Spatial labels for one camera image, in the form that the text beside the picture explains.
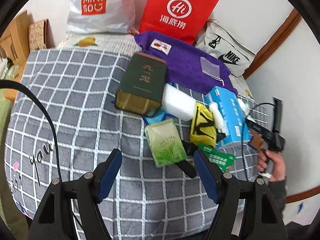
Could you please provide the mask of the person's right hand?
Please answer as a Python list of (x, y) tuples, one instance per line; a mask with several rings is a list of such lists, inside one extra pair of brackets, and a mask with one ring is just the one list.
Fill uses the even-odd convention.
[(261, 149), (258, 153), (257, 165), (258, 171), (270, 173), (269, 182), (278, 182), (286, 179), (286, 166), (284, 159), (278, 152)]

